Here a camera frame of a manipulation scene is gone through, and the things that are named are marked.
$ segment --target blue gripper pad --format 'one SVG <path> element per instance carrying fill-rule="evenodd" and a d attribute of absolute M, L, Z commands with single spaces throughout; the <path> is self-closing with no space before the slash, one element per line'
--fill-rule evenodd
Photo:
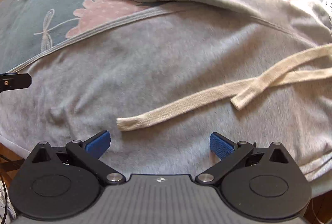
<path fill-rule="evenodd" d="M 85 146 L 85 151 L 95 158 L 100 158 L 107 151 L 111 144 L 111 135 L 108 131 L 92 140 Z"/>
<path fill-rule="evenodd" d="M 221 136 L 219 133 L 213 132 L 210 136 L 210 150 L 220 159 L 232 154 L 235 145 L 235 143 Z"/>

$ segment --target black circular housing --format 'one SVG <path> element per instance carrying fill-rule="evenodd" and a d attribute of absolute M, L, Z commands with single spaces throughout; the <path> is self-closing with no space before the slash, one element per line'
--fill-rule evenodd
<path fill-rule="evenodd" d="M 100 187 L 89 171 L 64 164 L 34 163 L 13 180 L 10 199 L 20 214 L 37 220 L 70 217 L 89 207 Z"/>
<path fill-rule="evenodd" d="M 308 204 L 311 188 L 305 177 L 285 163 L 269 162 L 237 169 L 221 184 L 231 207 L 258 220 L 280 221 L 298 215 Z"/>

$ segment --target fold in fabric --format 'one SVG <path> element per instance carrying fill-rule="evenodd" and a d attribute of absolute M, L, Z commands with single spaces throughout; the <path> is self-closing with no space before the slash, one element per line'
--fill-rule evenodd
<path fill-rule="evenodd" d="M 242 109 L 251 99 L 263 92 L 267 87 L 332 77 L 332 67 L 322 70 L 303 70 L 287 73 L 303 63 L 328 56 L 331 53 L 332 43 L 304 50 L 279 61 L 258 77 L 208 88 L 141 115 L 117 118 L 117 127 L 121 131 L 150 127 L 234 95 L 236 96 L 231 99 L 231 102 L 237 109 Z"/>

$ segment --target wrinkled cloth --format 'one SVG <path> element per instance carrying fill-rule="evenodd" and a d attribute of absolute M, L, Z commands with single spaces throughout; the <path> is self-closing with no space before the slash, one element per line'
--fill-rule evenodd
<path fill-rule="evenodd" d="M 225 83 L 202 90 L 144 114 L 129 118 L 117 118 L 117 127 L 121 131 L 151 127 L 227 97 L 233 97 L 230 101 L 235 108 L 241 110 L 268 87 L 331 78 L 331 67 L 322 70 L 288 72 L 308 61 L 330 56 L 331 53 L 332 43 L 304 50 L 281 60 L 259 77 Z"/>
<path fill-rule="evenodd" d="M 145 129 L 116 126 L 117 117 L 259 76 L 331 43 L 330 0 L 133 1 L 175 2 L 91 28 L 11 70 L 33 83 L 0 94 L 1 143 L 26 157 L 41 140 L 63 146 L 107 129 L 101 160 L 126 176 L 195 176 L 215 163 L 216 131 L 259 147 L 282 142 L 308 180 L 332 169 L 331 79 L 267 88 L 241 111 L 221 100 Z M 329 67 L 325 56 L 295 71 Z"/>

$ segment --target metal screw head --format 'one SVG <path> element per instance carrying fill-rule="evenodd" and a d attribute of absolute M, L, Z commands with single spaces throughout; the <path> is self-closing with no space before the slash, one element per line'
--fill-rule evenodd
<path fill-rule="evenodd" d="M 119 182 L 123 178 L 122 174 L 112 173 L 106 176 L 106 179 L 111 182 Z"/>
<path fill-rule="evenodd" d="M 211 182 L 214 179 L 212 174 L 200 174 L 198 175 L 198 179 L 202 182 Z"/>

